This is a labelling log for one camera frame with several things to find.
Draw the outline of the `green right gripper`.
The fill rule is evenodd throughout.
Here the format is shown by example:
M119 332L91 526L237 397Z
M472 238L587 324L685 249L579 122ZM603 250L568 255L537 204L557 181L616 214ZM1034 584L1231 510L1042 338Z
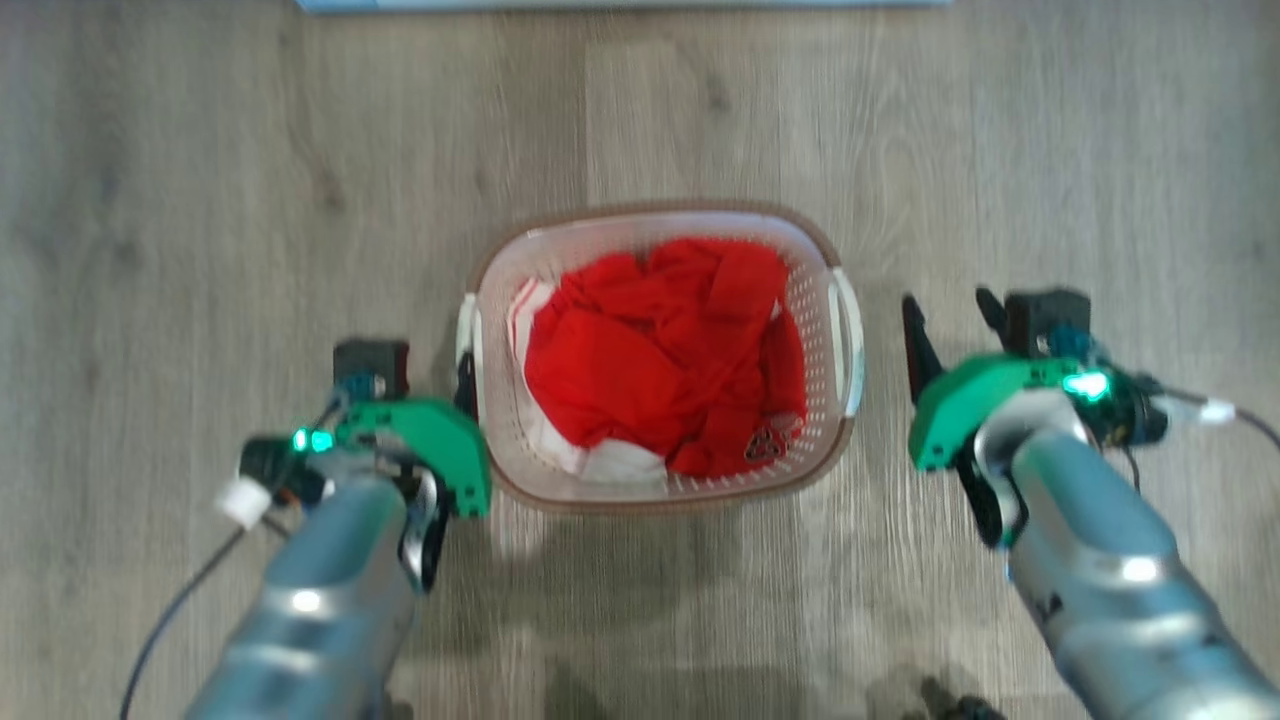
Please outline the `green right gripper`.
M977 288L983 323L1004 352L1009 351L1009 316L991 288ZM908 382L916 413L908 452L918 471L941 471L954 464L986 419L1024 389L1062 388L1083 366L1070 359L1025 359L1014 355L975 355L945 372L925 329L925 315L911 293L902 296L904 350Z

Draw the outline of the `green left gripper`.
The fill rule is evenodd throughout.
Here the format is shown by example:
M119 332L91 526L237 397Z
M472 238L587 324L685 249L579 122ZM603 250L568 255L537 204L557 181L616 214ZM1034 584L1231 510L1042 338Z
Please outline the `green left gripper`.
M397 439L452 493L461 518L484 518L492 506L492 460L477 421L474 352L456 364L454 405L443 398L355 404L335 425L335 442Z

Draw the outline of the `white plastic laundry basket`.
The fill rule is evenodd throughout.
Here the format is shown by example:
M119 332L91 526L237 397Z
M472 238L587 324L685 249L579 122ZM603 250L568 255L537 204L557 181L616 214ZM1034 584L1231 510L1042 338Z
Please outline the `white plastic laundry basket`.
M763 468L710 479L591 483L536 457L518 425L517 377L506 346L506 314L517 288L529 278L557 281L611 252L648 251L687 236L748 240L785 260L785 305L805 357L806 421L799 437ZM454 366L474 352L477 421L494 491L543 512L700 512L804 489L844 456L867 377L860 307L835 246L805 217L769 202L663 200L527 222L472 272L456 320Z

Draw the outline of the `white garment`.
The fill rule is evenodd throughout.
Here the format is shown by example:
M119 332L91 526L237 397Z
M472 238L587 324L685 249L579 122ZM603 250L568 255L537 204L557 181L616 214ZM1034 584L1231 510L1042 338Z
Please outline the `white garment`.
M605 484L666 480L666 460L637 445L620 439L603 439L591 447L570 443L532 397L525 360L535 315L554 291L552 283L529 278L517 288L506 314L506 337L517 377L517 418L524 438L536 457L580 480Z

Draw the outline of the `red garment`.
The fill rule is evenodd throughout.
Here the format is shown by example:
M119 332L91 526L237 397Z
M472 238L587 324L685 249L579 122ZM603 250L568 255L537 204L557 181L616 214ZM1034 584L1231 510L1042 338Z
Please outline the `red garment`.
M667 477L736 475L806 421L788 268L746 240L681 237L563 274L535 315L530 392L572 445L637 445Z

